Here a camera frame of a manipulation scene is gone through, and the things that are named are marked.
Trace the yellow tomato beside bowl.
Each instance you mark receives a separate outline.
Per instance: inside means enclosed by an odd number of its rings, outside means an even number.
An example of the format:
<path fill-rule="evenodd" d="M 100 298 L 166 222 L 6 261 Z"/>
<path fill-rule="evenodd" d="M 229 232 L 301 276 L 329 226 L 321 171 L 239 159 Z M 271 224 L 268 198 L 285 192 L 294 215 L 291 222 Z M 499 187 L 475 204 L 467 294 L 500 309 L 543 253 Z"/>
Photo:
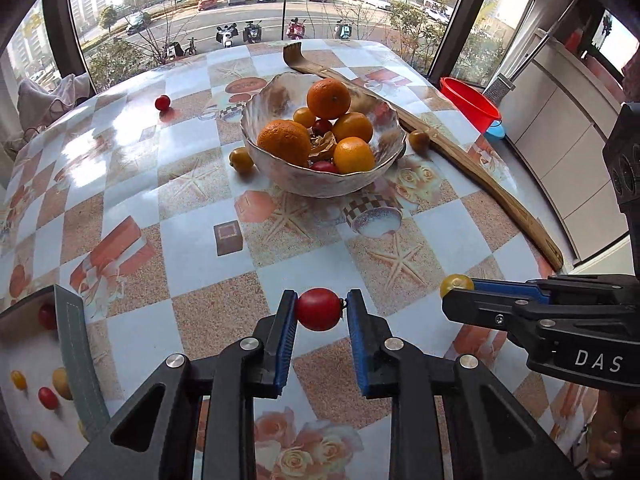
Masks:
<path fill-rule="evenodd" d="M 254 162 L 246 148 L 235 148 L 229 154 L 229 164 L 238 174 L 250 174 Z"/>

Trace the red plastic basin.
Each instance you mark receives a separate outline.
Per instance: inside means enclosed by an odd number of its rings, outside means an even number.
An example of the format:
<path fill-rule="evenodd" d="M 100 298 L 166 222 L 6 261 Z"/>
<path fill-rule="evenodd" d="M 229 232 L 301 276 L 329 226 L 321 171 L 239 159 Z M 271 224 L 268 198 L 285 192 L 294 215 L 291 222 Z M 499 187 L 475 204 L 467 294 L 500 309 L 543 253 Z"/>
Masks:
<path fill-rule="evenodd" d="M 442 77 L 439 84 L 440 92 L 480 134 L 484 134 L 494 122 L 501 122 L 498 107 L 465 82 L 454 77 Z"/>

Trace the large orange left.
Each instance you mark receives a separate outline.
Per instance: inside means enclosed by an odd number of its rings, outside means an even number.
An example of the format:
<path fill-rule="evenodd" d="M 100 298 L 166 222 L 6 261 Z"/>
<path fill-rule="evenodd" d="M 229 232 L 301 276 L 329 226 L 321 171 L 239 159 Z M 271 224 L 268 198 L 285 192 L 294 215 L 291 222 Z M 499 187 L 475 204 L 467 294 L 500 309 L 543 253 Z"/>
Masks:
<path fill-rule="evenodd" d="M 308 130 L 291 119 L 268 122 L 257 137 L 257 146 L 289 164 L 307 167 L 311 152 Z"/>

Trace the white shallow tray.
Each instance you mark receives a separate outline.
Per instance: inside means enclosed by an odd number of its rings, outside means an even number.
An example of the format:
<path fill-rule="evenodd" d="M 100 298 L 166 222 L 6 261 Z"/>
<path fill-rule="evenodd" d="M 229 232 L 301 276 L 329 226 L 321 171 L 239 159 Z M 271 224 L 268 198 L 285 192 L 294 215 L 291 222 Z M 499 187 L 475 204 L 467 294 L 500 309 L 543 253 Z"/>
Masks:
<path fill-rule="evenodd" d="M 37 320 L 39 308 L 53 304 L 57 330 L 45 330 Z M 66 369 L 73 400 L 61 398 L 52 385 L 56 368 Z M 12 370 L 20 370 L 28 388 L 17 390 Z M 60 405 L 46 410 L 38 390 L 49 387 Z M 29 479 L 61 478 L 108 423 L 108 414 L 94 369 L 86 329 L 84 304 L 69 290 L 49 285 L 18 300 L 1 313 L 1 448 Z M 37 431 L 50 450 L 32 444 Z"/>

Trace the small orange in bowl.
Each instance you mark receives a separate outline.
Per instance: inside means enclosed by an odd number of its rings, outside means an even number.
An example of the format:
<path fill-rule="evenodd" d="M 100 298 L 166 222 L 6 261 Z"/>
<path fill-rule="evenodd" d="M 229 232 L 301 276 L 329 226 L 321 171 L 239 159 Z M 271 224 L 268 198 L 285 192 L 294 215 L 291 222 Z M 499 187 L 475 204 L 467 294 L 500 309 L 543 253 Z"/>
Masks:
<path fill-rule="evenodd" d="M 373 126 L 365 114 L 349 112 L 334 122 L 332 133 L 337 142 L 354 136 L 369 143 L 373 136 Z"/>

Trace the red tomato far table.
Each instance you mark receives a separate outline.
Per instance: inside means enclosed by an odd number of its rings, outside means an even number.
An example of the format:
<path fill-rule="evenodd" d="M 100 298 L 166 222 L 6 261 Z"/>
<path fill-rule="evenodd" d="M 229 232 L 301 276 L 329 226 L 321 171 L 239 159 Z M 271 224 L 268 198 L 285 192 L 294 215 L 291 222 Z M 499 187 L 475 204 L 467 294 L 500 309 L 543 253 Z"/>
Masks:
<path fill-rule="evenodd" d="M 166 110 L 168 110 L 168 108 L 170 107 L 170 103 L 170 97 L 166 96 L 166 94 L 162 94 L 155 100 L 154 105 L 159 112 L 166 112 Z"/>

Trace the yellow tomato with calyx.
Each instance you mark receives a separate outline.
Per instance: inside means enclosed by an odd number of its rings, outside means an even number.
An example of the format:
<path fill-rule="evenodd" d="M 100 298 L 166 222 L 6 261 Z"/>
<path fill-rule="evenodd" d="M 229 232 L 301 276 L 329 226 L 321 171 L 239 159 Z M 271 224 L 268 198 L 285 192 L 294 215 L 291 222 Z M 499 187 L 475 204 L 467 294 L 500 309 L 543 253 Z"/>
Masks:
<path fill-rule="evenodd" d="M 50 446 L 47 439 L 43 437 L 43 435 L 40 434 L 39 432 L 33 431 L 32 434 L 30 435 L 30 438 L 32 439 L 32 444 L 37 450 L 42 452 L 47 452 L 50 450 Z"/>

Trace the brown longan behind bowl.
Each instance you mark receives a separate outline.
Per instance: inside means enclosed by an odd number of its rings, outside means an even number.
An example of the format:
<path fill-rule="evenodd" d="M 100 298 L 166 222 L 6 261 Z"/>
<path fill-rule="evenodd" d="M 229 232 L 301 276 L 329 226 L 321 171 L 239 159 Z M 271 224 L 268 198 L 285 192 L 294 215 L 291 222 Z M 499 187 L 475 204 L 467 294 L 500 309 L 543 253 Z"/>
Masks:
<path fill-rule="evenodd" d="M 430 149 L 431 139 L 424 131 L 414 130 L 410 132 L 408 141 L 413 151 L 420 156 L 424 156 Z"/>

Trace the white cloth on chair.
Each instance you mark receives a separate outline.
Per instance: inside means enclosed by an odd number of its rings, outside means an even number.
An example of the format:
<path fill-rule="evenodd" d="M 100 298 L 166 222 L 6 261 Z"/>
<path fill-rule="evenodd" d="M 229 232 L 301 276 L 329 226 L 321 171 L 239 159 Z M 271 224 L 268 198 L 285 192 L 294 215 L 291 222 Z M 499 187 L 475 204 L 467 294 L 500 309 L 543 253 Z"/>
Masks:
<path fill-rule="evenodd" d="M 72 110 L 78 100 L 88 99 L 90 91 L 87 74 L 69 74 L 52 91 L 35 81 L 23 79 L 17 86 L 17 113 L 22 128 L 49 127 Z"/>

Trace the small orange front bowl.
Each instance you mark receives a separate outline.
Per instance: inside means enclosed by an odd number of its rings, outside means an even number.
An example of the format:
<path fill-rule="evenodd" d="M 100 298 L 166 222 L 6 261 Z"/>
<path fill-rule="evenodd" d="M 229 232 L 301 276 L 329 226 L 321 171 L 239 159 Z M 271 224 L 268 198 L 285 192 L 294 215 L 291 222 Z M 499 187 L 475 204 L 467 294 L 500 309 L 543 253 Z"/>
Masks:
<path fill-rule="evenodd" d="M 351 174 L 372 170 L 375 167 L 375 157 L 367 142 L 356 136 L 349 136 L 336 144 L 333 163 L 340 174 Z"/>

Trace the long wooden shoehorn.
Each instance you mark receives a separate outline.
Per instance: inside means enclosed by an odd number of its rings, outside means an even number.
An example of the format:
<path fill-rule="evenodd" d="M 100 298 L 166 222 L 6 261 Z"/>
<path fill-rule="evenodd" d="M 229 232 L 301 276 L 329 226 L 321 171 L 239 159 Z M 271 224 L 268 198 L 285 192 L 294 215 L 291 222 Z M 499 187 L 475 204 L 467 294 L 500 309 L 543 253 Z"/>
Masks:
<path fill-rule="evenodd" d="M 378 95 L 354 84 L 332 68 L 327 68 L 317 63 L 307 60 L 303 56 L 302 43 L 297 41 L 286 44 L 283 49 L 283 61 L 285 64 L 301 74 L 313 74 L 321 78 L 333 78 L 341 81 L 349 90 L 355 90 L 357 96 L 367 96 L 377 98 Z M 390 106 L 397 114 L 401 128 L 405 132 L 426 133 L 430 139 L 430 148 L 443 158 L 446 158 L 451 165 L 465 174 L 476 185 L 489 194 L 503 211 L 518 226 L 518 228 L 532 241 L 538 252 L 546 258 L 552 270 L 559 272 L 562 270 L 564 259 L 560 248 L 556 246 L 551 236 L 548 234 L 541 222 L 535 218 L 511 193 L 505 190 L 487 171 L 479 164 L 473 162 L 471 157 L 459 148 L 457 144 L 450 141 L 439 132 L 430 133 L 428 125 L 422 119 L 407 112 L 404 108 L 392 104 Z"/>

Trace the glass fruit bowl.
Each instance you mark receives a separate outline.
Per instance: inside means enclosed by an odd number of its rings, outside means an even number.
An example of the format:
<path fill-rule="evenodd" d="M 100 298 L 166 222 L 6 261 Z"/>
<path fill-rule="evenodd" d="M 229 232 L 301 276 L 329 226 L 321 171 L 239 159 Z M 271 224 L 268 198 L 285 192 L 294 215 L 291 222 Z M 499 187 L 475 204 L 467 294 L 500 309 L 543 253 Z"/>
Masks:
<path fill-rule="evenodd" d="M 360 190 L 405 148 L 396 110 L 376 94 L 331 78 L 284 73 L 244 106 L 244 144 L 279 188 L 314 198 Z"/>

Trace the orange-yellow tomato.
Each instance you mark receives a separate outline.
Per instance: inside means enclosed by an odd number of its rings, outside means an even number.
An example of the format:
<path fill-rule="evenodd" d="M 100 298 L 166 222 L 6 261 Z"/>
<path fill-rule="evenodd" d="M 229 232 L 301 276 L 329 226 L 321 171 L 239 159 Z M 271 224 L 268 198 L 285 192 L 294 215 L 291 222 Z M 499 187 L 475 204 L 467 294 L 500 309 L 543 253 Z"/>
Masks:
<path fill-rule="evenodd" d="M 28 388 L 26 377 L 20 370 L 12 370 L 10 377 L 17 390 L 25 391 Z"/>

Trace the patterned vinyl tablecloth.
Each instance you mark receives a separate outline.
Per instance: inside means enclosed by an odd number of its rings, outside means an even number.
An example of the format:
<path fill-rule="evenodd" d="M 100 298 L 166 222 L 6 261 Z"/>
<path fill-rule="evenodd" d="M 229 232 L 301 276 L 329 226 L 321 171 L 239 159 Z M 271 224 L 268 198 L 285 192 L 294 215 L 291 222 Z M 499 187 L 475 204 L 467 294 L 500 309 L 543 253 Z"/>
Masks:
<path fill-rule="evenodd" d="M 270 44 L 190 58 L 118 84 L 27 144 L 1 194 L 1 312 L 49 285 L 81 296 L 114 412 L 171 353 L 204 358 L 250 333 L 285 289 L 356 288 L 423 351 L 475 354 L 571 450 L 596 393 L 531 372 L 504 333 L 442 314 L 447 275 L 550 273 L 484 191 L 441 157 L 413 152 L 330 200 L 230 166 L 244 103 L 284 71 Z M 162 94 L 166 112 L 154 105 Z"/>

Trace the brown longan in tray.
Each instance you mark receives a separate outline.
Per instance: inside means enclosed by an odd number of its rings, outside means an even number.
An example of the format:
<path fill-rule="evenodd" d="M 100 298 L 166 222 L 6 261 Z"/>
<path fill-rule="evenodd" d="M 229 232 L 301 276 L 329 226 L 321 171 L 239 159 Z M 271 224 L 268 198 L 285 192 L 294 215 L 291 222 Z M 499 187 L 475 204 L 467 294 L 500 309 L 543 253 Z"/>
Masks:
<path fill-rule="evenodd" d="M 56 368 L 53 371 L 52 385 L 61 398 L 67 401 L 73 400 L 73 393 L 72 390 L 70 390 L 70 383 L 68 382 L 66 369 L 64 367 Z"/>

